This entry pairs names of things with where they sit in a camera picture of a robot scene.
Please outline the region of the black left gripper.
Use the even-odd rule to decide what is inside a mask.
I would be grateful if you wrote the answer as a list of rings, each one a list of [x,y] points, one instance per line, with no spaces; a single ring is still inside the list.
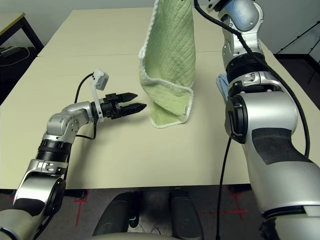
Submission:
[[[103,117],[113,120],[141,112],[147,107],[147,104],[132,103],[126,106],[119,105],[119,103],[130,102],[137,96],[137,94],[131,92],[106,94],[100,104]]]

